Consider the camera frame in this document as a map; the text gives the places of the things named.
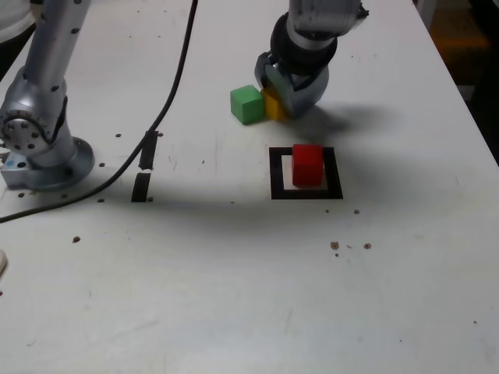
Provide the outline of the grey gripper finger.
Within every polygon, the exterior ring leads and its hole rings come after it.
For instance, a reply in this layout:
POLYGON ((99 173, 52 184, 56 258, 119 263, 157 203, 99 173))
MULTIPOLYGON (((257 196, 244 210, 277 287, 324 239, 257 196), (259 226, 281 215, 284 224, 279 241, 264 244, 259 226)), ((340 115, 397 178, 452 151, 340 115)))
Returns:
POLYGON ((260 88, 272 87, 275 89, 281 105, 288 117, 293 116, 291 96, 294 92, 288 73, 268 51, 258 56, 255 64, 255 77, 260 88))
POLYGON ((308 112, 324 95, 329 82, 329 68, 326 66, 310 76, 291 75, 291 113, 298 118, 308 112))

